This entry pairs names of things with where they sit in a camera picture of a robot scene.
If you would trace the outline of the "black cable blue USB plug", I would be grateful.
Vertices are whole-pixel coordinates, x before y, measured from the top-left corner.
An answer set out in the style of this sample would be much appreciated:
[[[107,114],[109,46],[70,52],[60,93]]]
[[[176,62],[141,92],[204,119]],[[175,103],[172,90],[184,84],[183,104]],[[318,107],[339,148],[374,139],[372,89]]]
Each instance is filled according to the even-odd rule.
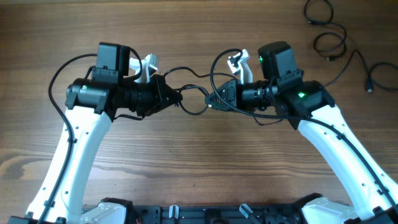
[[[358,54],[358,56],[360,58],[360,61],[361,61],[362,65],[363,65],[363,68],[364,68],[364,71],[365,71],[365,78],[366,78],[365,79],[365,84],[364,84],[364,90],[367,93],[372,93],[374,91],[374,87],[375,86],[377,86],[380,89],[385,90],[385,91],[393,91],[393,92],[397,91],[397,87],[384,86],[384,85],[378,83],[377,81],[375,81],[375,79],[373,79],[373,76],[372,76],[372,72],[378,67],[391,67],[394,70],[397,70],[397,65],[395,65],[393,63],[390,63],[390,62],[377,62],[374,65],[372,65],[371,67],[368,67],[363,55],[361,54],[361,52],[359,50],[353,50],[352,51],[351,55],[348,58],[348,61],[346,62],[345,66],[343,67],[341,72],[334,79],[332,79],[332,81],[328,82],[327,84],[324,84],[324,86],[330,86],[330,85],[334,84],[335,82],[337,82],[338,79],[341,78],[341,76],[344,74],[344,72],[346,71],[346,69],[350,65],[350,63],[351,63],[351,61],[352,61],[352,59],[354,57],[354,54]]]

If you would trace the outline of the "black cable gold plug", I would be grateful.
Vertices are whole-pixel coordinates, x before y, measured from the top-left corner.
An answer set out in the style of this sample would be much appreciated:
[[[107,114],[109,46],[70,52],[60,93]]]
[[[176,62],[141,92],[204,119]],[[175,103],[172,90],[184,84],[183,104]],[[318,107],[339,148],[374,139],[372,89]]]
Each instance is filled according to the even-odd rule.
[[[303,15],[304,15],[304,18],[307,20],[307,23],[311,26],[323,26],[323,27],[334,26],[343,31],[342,34],[339,34],[336,32],[323,32],[323,33],[317,35],[313,40],[313,50],[316,51],[316,53],[319,56],[322,56],[326,61],[332,62],[332,61],[344,56],[344,54],[347,51],[347,45],[346,45],[347,31],[344,26],[333,21],[335,10],[334,10],[334,7],[331,4],[331,2],[329,0],[322,0],[322,1],[329,7],[330,15],[329,15],[328,19],[317,20],[308,15],[308,8],[310,7],[311,3],[313,3],[312,0],[307,0],[305,2],[304,7],[303,7]],[[318,47],[318,43],[322,38],[324,38],[326,36],[336,37],[339,40],[339,42],[336,45],[334,45],[333,47],[330,47],[328,49],[320,49]]]

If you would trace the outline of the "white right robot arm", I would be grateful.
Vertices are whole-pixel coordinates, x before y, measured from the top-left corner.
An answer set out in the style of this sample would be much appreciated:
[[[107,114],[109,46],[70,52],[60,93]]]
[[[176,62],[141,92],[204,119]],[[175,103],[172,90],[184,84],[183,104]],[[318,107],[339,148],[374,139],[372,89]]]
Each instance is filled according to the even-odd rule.
[[[327,161],[351,205],[311,194],[276,219],[292,223],[396,223],[397,184],[378,166],[345,122],[339,107],[318,81],[303,81],[291,46],[273,42],[259,48],[264,78],[254,82],[245,50],[228,50],[228,65],[239,80],[215,87],[205,98],[214,110],[261,118],[268,107],[307,138]]]

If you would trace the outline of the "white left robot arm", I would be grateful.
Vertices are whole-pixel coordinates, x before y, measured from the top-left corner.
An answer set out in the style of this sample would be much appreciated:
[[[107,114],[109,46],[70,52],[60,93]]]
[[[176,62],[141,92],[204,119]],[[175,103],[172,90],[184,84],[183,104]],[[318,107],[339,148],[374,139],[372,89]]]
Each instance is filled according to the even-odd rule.
[[[98,148],[118,117],[142,120],[181,102],[182,95],[157,74],[156,58],[142,59],[125,45],[102,42],[96,64],[67,88],[66,110],[60,112],[63,133],[44,182],[23,217],[10,223],[138,223],[129,200],[104,198],[83,212],[83,196]]]

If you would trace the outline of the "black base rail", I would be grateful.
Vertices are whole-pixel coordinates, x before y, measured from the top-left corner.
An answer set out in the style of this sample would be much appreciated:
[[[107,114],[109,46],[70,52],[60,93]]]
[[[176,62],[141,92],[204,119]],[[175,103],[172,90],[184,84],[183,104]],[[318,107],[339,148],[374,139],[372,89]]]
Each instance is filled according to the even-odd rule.
[[[134,223],[212,224],[212,223],[307,223],[294,204],[240,206],[136,205]]]

